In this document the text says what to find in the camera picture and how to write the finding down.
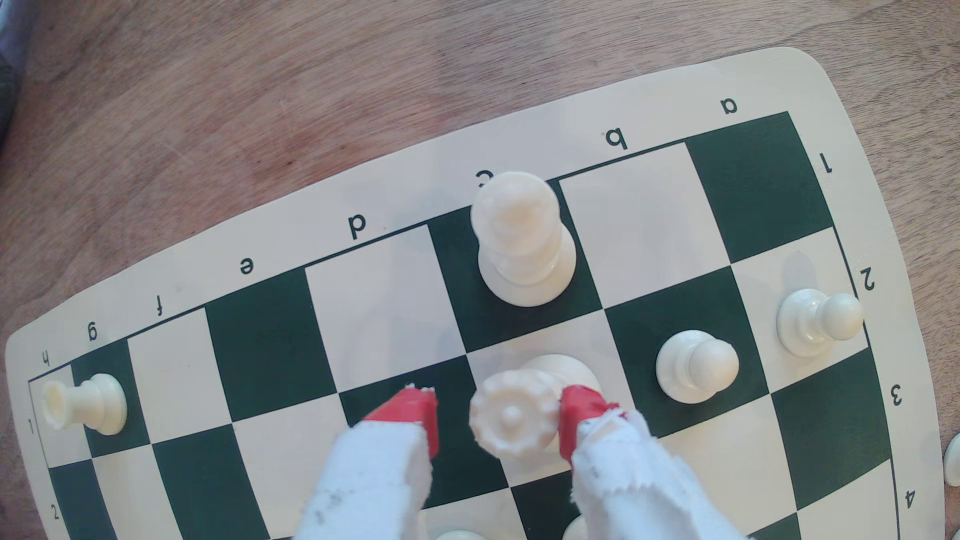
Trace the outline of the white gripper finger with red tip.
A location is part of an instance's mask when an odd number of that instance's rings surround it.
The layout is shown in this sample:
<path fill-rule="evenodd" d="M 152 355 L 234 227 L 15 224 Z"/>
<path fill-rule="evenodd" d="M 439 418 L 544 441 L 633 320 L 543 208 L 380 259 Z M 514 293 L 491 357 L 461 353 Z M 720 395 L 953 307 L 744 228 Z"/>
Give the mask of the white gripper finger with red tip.
<path fill-rule="evenodd" d="M 415 539 L 439 450 L 438 399 L 408 384 L 334 441 L 295 539 Z"/>
<path fill-rule="evenodd" d="M 654 436 L 642 412 L 583 385 L 565 387 L 558 451 L 588 539 L 744 539 L 686 462 Z"/>

